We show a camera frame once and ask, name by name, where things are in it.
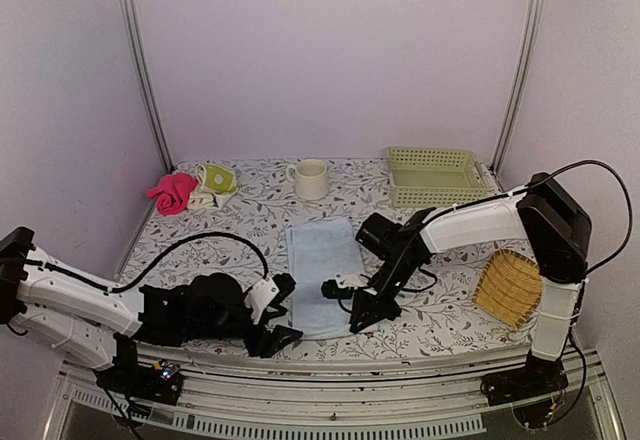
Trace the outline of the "light blue towel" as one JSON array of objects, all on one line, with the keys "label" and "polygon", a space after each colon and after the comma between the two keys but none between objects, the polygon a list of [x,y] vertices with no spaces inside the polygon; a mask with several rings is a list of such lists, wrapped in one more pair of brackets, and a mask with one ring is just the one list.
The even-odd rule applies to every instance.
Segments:
[{"label": "light blue towel", "polygon": [[296,282],[291,295],[293,328],[306,341],[348,336],[349,314],[321,292],[338,275],[365,272],[352,226],[343,217],[307,222],[286,231],[288,270]]}]

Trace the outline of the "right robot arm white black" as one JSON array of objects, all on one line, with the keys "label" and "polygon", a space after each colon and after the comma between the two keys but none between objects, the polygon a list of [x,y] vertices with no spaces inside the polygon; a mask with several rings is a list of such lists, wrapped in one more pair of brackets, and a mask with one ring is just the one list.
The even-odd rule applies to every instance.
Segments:
[{"label": "right robot arm white black", "polygon": [[352,294],[349,329],[360,333],[401,314],[396,301],[413,274],[437,254],[502,241],[527,243],[539,277],[536,326],[523,366],[487,374],[481,391],[490,405],[561,392],[568,385],[562,355],[577,319],[587,279],[591,220],[549,174],[523,187],[443,209],[415,212],[405,223],[367,217],[356,241],[382,265]]}]

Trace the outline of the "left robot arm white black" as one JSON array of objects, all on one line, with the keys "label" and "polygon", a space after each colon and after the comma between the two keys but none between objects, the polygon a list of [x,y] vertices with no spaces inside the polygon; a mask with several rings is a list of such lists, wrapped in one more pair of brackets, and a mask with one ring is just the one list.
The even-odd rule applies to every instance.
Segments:
[{"label": "left robot arm white black", "polygon": [[91,369],[98,387],[127,399],[175,405],[184,382],[166,360],[140,364],[140,343],[181,347],[190,340],[239,339],[250,356],[270,358],[302,336],[267,325],[287,312],[282,303],[296,286],[288,274],[263,273],[248,289],[220,272],[173,288],[146,285],[142,275],[109,285],[51,257],[33,236],[18,227],[1,241],[2,324],[48,337]]}]

